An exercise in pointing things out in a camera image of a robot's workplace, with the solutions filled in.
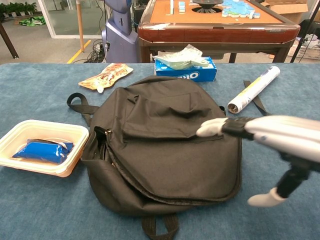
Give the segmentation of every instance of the black backpack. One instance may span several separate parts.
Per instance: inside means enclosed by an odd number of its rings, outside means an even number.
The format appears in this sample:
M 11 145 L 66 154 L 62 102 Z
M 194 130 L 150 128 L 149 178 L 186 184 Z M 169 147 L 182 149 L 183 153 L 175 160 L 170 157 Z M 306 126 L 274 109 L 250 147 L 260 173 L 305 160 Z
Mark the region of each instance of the black backpack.
M 192 80 L 151 76 L 116 88 L 101 107 L 81 93 L 67 104 L 90 125 L 81 160 L 96 197 L 119 214 L 144 216 L 151 239 L 173 239 L 174 213 L 237 194 L 241 139 L 196 136 L 201 123 L 226 115 Z M 156 215 L 164 216 L 168 233 L 156 235 Z

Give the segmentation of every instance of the white cylindrical container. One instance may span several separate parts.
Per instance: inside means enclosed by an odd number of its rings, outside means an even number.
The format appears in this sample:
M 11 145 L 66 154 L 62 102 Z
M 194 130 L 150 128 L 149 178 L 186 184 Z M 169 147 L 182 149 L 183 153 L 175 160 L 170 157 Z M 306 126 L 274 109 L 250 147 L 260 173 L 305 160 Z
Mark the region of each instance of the white cylindrical container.
M 269 83 L 280 74 L 277 66 L 271 66 L 262 73 L 253 83 L 240 92 L 228 103 L 228 110 L 232 114 L 244 109 Z

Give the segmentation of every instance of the backpack strap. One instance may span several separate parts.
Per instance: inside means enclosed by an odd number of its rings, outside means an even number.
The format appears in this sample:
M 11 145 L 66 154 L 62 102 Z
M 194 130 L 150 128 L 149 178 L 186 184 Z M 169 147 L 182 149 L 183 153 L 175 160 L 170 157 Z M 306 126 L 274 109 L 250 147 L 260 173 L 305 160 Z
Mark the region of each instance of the backpack strap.
M 178 229 L 179 222 L 176 214 L 168 214 L 162 217 L 167 233 L 157 235 L 155 216 L 145 216 L 142 218 L 142 229 L 151 240 L 173 240 Z
M 75 99 L 75 98 L 80 98 L 81 104 L 71 104 L 73 99 Z M 75 92 L 75 93 L 71 94 L 68 97 L 66 104 L 72 110 L 74 110 L 78 113 L 81 113 L 82 117 L 84 118 L 86 124 L 89 127 L 90 127 L 90 123 L 91 123 L 91 115 L 94 114 L 99 109 L 98 106 L 89 105 L 86 97 L 79 92 Z
M 247 88 L 251 82 L 250 81 L 243 81 L 244 86 Z M 270 116 L 272 115 L 271 113 L 267 112 L 267 110 L 265 109 L 264 105 L 262 104 L 259 96 L 257 95 L 253 100 L 254 105 L 256 106 L 256 108 L 260 111 L 260 113 L 263 116 Z

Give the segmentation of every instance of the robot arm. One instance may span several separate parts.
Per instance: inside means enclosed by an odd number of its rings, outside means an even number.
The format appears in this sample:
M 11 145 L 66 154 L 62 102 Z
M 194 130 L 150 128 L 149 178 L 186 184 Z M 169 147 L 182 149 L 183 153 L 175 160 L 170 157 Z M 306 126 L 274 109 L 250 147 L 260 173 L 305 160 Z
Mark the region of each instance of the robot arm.
M 272 207 L 283 203 L 308 179 L 310 171 L 320 172 L 320 121 L 276 115 L 216 118 L 204 122 L 196 134 L 199 137 L 228 134 L 256 141 L 277 150 L 283 160 L 290 162 L 290 170 L 276 187 L 248 200 L 252 206 Z

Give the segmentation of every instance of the oreo box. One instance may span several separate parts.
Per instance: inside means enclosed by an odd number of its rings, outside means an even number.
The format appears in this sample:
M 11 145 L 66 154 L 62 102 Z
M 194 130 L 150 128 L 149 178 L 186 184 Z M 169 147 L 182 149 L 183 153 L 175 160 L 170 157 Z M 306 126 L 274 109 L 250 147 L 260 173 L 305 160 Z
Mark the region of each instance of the oreo box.
M 155 75 L 191 79 L 195 82 L 213 82 L 217 74 L 217 67 L 211 57 L 207 56 L 204 59 L 209 61 L 208 66 L 192 66 L 182 70 L 174 70 L 156 59 L 154 63 Z

